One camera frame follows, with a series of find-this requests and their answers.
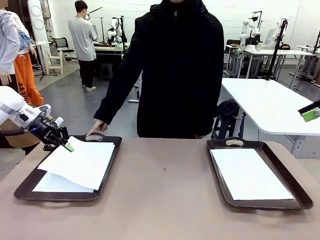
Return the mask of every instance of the black stool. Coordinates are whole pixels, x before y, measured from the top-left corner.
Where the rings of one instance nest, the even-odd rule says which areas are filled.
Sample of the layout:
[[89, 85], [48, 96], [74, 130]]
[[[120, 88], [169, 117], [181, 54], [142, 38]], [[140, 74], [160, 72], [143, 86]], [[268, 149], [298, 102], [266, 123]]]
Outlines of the black stool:
[[[218, 115], [214, 123], [211, 139], [223, 140], [226, 138], [228, 131], [229, 131], [228, 137], [232, 137], [235, 131], [236, 121], [237, 121], [236, 116], [225, 117], [222, 115]], [[244, 126], [245, 126], [245, 116], [243, 116], [242, 118], [239, 138], [243, 138], [244, 136]]]

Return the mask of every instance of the white sneaker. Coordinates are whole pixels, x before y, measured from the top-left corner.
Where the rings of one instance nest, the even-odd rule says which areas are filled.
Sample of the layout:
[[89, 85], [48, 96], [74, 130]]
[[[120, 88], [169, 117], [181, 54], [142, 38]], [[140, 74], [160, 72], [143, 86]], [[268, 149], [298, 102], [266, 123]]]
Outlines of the white sneaker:
[[93, 87], [86, 87], [86, 91], [89, 93], [89, 92], [93, 92], [93, 91], [95, 91], [95, 90], [97, 90], [97, 88], [95, 87], [95, 86], [93, 86]]

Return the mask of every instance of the black coat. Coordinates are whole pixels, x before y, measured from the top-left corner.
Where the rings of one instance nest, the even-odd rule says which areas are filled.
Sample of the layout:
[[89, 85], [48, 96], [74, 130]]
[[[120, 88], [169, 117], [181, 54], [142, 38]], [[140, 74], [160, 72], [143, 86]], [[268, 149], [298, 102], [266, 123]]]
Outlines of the black coat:
[[110, 124], [143, 70], [138, 135], [207, 135], [214, 124], [223, 65], [223, 27], [202, 1], [163, 0], [135, 20], [130, 47], [94, 118]]

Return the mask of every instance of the white paper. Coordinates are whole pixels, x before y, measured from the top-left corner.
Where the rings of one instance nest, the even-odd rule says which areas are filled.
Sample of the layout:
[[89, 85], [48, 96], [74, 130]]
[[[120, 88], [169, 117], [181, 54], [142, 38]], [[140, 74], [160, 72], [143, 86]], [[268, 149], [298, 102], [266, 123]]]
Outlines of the white paper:
[[94, 190], [77, 185], [62, 176], [47, 172], [35, 186], [32, 192], [93, 193]]
[[38, 169], [59, 175], [88, 189], [98, 190], [115, 145], [112, 142], [83, 142], [70, 137], [73, 152], [59, 146]]
[[294, 199], [254, 149], [213, 149], [211, 154], [234, 200]]

